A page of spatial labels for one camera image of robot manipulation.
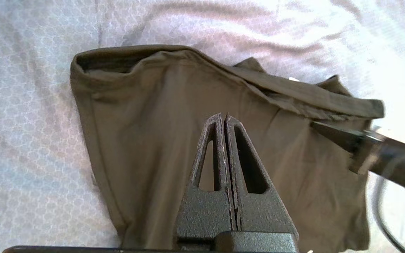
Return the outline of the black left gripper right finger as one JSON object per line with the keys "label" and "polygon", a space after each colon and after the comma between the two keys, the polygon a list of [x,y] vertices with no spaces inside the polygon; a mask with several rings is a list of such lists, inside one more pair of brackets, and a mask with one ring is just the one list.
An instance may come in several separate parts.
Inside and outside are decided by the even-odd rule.
{"label": "black left gripper right finger", "polygon": [[234,208],[234,229],[241,232],[298,232],[243,124],[228,115],[225,142]]}

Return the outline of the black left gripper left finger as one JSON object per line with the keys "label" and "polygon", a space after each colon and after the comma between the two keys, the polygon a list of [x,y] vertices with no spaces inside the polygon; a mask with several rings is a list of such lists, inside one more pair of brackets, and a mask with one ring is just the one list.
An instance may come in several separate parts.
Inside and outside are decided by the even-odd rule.
{"label": "black left gripper left finger", "polygon": [[[213,143],[213,191],[199,188],[209,142]],[[198,141],[189,183],[175,221],[177,246],[213,246],[218,234],[232,231],[232,188],[221,114],[209,117]]]}

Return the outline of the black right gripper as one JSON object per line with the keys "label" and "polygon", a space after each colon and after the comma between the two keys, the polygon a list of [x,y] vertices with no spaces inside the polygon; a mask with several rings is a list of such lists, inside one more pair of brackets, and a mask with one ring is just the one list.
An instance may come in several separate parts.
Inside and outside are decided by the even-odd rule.
{"label": "black right gripper", "polygon": [[310,126],[347,152],[353,153],[350,170],[372,172],[405,188],[405,143],[370,131],[340,128],[313,121]]}

